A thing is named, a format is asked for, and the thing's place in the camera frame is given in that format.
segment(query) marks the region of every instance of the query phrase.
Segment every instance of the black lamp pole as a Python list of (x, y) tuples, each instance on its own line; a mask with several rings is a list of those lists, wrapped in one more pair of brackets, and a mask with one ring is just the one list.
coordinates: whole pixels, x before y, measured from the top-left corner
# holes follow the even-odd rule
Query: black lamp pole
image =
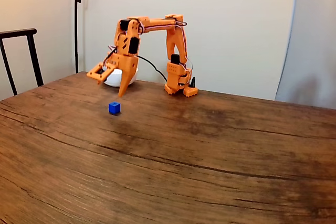
[(78, 0), (75, 0), (75, 67), (78, 73)]
[(75, 66), (78, 73), (78, 3), (82, 0), (75, 0)]

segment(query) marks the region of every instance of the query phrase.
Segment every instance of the white object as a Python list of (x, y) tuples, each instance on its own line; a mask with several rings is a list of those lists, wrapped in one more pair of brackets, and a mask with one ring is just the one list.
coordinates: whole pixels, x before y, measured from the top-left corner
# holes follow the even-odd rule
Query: white object
[[(138, 68), (136, 68), (135, 75), (133, 76), (130, 84), (136, 80), (136, 75), (138, 73)], [(107, 77), (107, 80), (104, 82), (108, 86), (119, 87), (121, 82), (122, 71), (120, 69), (115, 69), (110, 76)]]

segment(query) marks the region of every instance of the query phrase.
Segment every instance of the wooden table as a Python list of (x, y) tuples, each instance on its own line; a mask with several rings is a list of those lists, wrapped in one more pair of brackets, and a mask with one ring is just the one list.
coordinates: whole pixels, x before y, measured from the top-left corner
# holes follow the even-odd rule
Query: wooden table
[(336, 223), (336, 111), (117, 91), (80, 73), (0, 102), (0, 223)]

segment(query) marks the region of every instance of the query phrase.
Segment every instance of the black chair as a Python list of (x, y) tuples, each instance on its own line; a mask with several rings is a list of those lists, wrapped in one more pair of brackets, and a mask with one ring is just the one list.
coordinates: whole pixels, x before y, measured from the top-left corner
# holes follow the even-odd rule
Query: black chair
[(9, 68), (3, 39), (27, 36), (28, 46), (29, 46), (29, 51), (30, 51), (30, 57), (32, 58), (31, 62), (33, 64), (36, 83), (37, 83), (37, 86), (40, 87), (40, 86), (43, 85), (43, 79), (42, 79), (42, 75), (41, 75), (40, 66), (38, 64), (36, 48), (35, 48), (35, 43), (34, 43), (34, 34), (36, 34), (36, 33), (37, 33), (37, 30), (34, 29), (34, 28), (25, 29), (25, 30), (17, 30), (17, 31), (0, 32), (0, 49), (1, 49), (1, 53), (2, 53), (2, 58), (4, 59), (5, 68), (6, 68), (7, 75), (8, 75), (8, 78), (9, 78), (9, 82), (11, 83), (10, 86), (12, 87), (12, 91), (13, 91), (14, 95), (17, 95), (17, 91), (16, 91), (16, 88), (15, 88), (15, 84), (14, 84), (14, 80), (13, 80), (13, 77), (12, 77), (11, 70)]

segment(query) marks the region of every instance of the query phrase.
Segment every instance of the white wall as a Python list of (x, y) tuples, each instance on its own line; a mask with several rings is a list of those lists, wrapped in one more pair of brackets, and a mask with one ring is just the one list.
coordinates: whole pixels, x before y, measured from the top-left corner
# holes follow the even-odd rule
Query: white wall
[[(101, 61), (120, 18), (183, 14), (188, 55), (200, 89), (274, 99), (294, 0), (85, 0), (85, 69)], [(142, 35), (139, 55), (166, 69), (164, 31)], [(162, 82), (146, 62), (141, 80)]]
[[(35, 45), (45, 83), (74, 72), (72, 0), (0, 0), (0, 31), (36, 28)], [(36, 87), (27, 39), (4, 40), (18, 92)], [(12, 96), (0, 58), (0, 100)]]
[(278, 101), (336, 109), (336, 0), (297, 0)]

